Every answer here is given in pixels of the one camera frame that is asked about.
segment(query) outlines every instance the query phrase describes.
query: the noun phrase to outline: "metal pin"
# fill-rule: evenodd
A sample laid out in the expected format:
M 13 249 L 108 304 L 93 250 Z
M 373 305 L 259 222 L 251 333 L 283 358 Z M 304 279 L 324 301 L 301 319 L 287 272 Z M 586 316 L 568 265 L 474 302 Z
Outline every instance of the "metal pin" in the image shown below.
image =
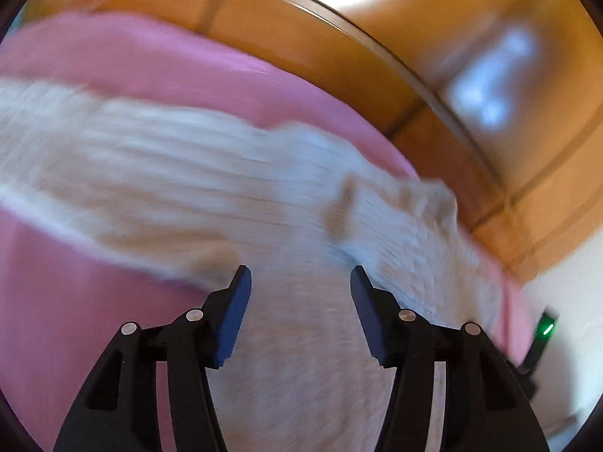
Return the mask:
M 417 315 L 409 309 L 403 309 L 398 313 L 398 318 L 400 318 L 402 321 L 410 322 L 417 319 Z
M 121 327 L 121 334 L 124 335 L 129 335 L 132 334 L 136 331 L 138 327 L 136 326 L 136 323 L 126 323 L 125 325 L 123 325 Z
M 477 336 L 479 335 L 482 330 L 479 326 L 477 326 L 475 323 L 469 323 L 468 325 L 465 326 L 465 331 L 473 336 Z
M 186 319 L 189 321 L 199 321 L 203 317 L 203 311 L 200 309 L 191 309 L 186 313 Z

